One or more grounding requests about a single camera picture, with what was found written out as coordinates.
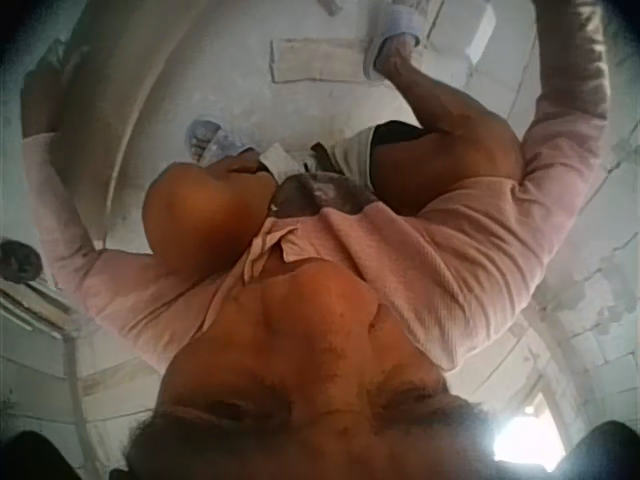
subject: dark object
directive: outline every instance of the dark object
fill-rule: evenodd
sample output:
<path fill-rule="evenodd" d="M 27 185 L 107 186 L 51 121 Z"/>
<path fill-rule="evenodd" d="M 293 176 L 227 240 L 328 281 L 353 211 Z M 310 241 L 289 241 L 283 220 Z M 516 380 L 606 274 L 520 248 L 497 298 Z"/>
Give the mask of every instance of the dark object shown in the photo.
<path fill-rule="evenodd" d="M 36 432 L 22 432 L 0 448 L 2 480 L 81 480 L 53 443 Z"/>
<path fill-rule="evenodd" d="M 42 275 L 40 254 L 15 240 L 0 243 L 0 278 L 11 283 L 32 282 Z"/>
<path fill-rule="evenodd" d="M 558 480 L 638 480 L 640 435 L 620 422 L 596 427 L 560 462 Z"/>

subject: concrete block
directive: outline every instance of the concrete block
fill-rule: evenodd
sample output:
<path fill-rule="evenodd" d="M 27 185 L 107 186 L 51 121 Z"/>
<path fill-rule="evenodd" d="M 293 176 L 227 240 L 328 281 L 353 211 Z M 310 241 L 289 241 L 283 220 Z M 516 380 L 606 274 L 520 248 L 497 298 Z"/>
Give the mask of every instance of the concrete block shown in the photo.
<path fill-rule="evenodd" d="M 451 391 L 465 398 L 473 395 L 516 344 L 517 340 L 505 332 L 493 343 L 468 357 L 460 368 L 447 375 Z"/>
<path fill-rule="evenodd" d="M 71 387 L 66 378 L 54 377 L 0 358 L 0 394 L 12 404 L 11 413 L 74 422 Z"/>
<path fill-rule="evenodd" d="M 2 431 L 3 436 L 9 437 L 25 430 L 41 433 L 60 450 L 72 467 L 78 468 L 84 465 L 75 425 L 14 415 L 3 416 L 2 420 L 3 427 L 6 426 L 6 430 L 3 428 Z"/>
<path fill-rule="evenodd" d="M 576 418 L 573 423 L 569 425 L 569 438 L 573 443 L 571 446 L 573 447 L 577 445 L 577 443 L 582 440 L 588 432 L 589 429 L 585 421 L 582 418 Z"/>
<path fill-rule="evenodd" d="M 525 335 L 524 341 L 527 343 L 529 352 L 531 352 L 531 356 L 536 362 L 536 365 L 541 371 L 543 371 L 547 362 L 551 359 L 551 353 L 549 352 L 547 345 L 544 343 L 544 340 L 542 340 L 540 335 L 531 328 Z"/>
<path fill-rule="evenodd" d="M 534 43 L 529 61 L 522 74 L 516 101 L 509 113 L 509 124 L 518 138 L 522 138 L 531 125 L 536 112 L 536 101 L 542 92 L 540 85 L 540 47 Z"/>
<path fill-rule="evenodd" d="M 496 26 L 496 14 L 485 0 L 446 1 L 429 36 L 439 50 L 466 56 L 473 64 L 482 56 Z"/>
<path fill-rule="evenodd" d="M 507 118 L 516 99 L 516 89 L 505 86 L 491 75 L 475 71 L 465 92 L 501 117 Z"/>
<path fill-rule="evenodd" d="M 134 380 L 116 388 L 82 398 L 88 421 L 105 420 L 152 409 L 160 389 L 160 375 Z"/>
<path fill-rule="evenodd" d="M 615 307 L 611 285 L 599 273 L 576 284 L 549 305 L 547 314 L 559 319 L 569 336 L 591 330 L 608 321 L 608 307 Z"/>
<path fill-rule="evenodd" d="M 620 357 L 591 370 L 597 396 L 607 396 L 638 387 L 638 367 L 632 355 Z"/>
<path fill-rule="evenodd" d="M 585 332 L 569 341 L 573 352 L 578 355 L 579 363 L 591 370 L 605 363 L 600 347 L 591 332 Z"/>
<path fill-rule="evenodd" d="M 617 420 L 625 422 L 639 416 L 639 400 L 637 388 L 589 400 L 585 403 L 585 411 L 591 426 Z"/>
<path fill-rule="evenodd" d="M 602 259 L 625 245 L 640 229 L 639 166 L 624 163 L 612 172 L 583 210 L 558 255 L 572 258 L 574 278 L 595 272 Z"/>
<path fill-rule="evenodd" d="M 550 360 L 547 363 L 543 371 L 543 377 L 558 396 L 561 394 L 569 385 L 569 378 L 560 370 L 558 364 L 553 360 Z"/>
<path fill-rule="evenodd" d="M 76 340 L 78 376 L 81 378 L 135 357 L 121 339 L 103 328 Z"/>
<path fill-rule="evenodd" d="M 57 377 L 64 377 L 62 340 L 40 330 L 27 330 L 0 313 L 0 355 Z"/>
<path fill-rule="evenodd" d="M 98 459 L 107 468 L 124 466 L 122 452 L 127 446 L 131 430 L 151 414 L 150 411 L 87 424 L 89 438 Z"/>
<path fill-rule="evenodd" d="M 491 5 L 496 24 L 476 68 L 516 90 L 536 36 L 533 3 L 529 0 L 491 0 Z"/>
<path fill-rule="evenodd" d="M 633 353 L 640 343 L 638 312 L 626 314 L 617 322 L 597 326 L 593 336 L 607 362 Z"/>
<path fill-rule="evenodd" d="M 103 420 L 153 408 L 161 376 L 140 359 L 116 365 L 80 381 L 89 420 Z"/>
<path fill-rule="evenodd" d="M 571 389 L 566 389 L 557 397 L 558 407 L 565 424 L 570 425 L 578 418 L 578 405 Z"/>
<path fill-rule="evenodd" d="M 520 341 L 469 400 L 499 411 L 525 386 L 535 369 L 527 344 Z"/>
<path fill-rule="evenodd" d="M 638 166 L 625 163 L 608 176 L 598 170 L 589 195 L 593 198 L 549 263 L 544 281 L 535 292 L 539 305 L 549 305 L 582 279 L 606 269 L 612 258 L 625 270 L 628 291 L 638 297 L 638 243 L 634 239 L 640 228 Z M 626 304 L 620 289 L 615 290 L 618 303 Z"/>

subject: pink long-sleeve shirt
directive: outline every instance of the pink long-sleeve shirt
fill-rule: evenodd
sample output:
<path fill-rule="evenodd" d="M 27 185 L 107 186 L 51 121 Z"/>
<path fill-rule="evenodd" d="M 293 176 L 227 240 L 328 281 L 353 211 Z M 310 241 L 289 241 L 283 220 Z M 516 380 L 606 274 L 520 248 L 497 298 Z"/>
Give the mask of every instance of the pink long-sleeve shirt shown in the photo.
<path fill-rule="evenodd" d="M 216 320 L 228 292 L 258 275 L 277 243 L 287 262 L 346 266 L 404 322 L 444 371 L 513 322 L 583 204 L 600 156 L 608 76 L 593 0 L 536 0 L 542 95 L 522 152 L 521 183 L 475 178 L 400 217 L 345 177 L 298 175 L 240 262 L 194 281 L 150 255 L 96 250 L 50 164 L 53 134 L 24 142 L 43 253 L 64 292 L 164 370 Z"/>

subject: leg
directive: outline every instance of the leg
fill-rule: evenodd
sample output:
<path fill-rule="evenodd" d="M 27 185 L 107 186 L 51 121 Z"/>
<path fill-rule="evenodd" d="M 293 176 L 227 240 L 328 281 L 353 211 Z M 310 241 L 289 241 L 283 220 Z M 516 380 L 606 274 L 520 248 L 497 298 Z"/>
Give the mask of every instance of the leg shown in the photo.
<path fill-rule="evenodd" d="M 417 9 L 424 5 L 411 1 Z M 392 37 L 381 48 L 376 68 L 409 103 L 425 134 L 380 144 L 376 132 L 370 159 L 376 194 L 399 214 L 415 215 L 463 180 L 519 181 L 523 174 L 519 141 L 506 121 L 415 68 L 410 60 L 413 48 L 413 37 Z"/>
<path fill-rule="evenodd" d="M 276 189 L 249 150 L 208 167 L 174 164 L 151 185 L 143 223 L 154 255 L 175 272 L 231 268 L 258 234 Z"/>

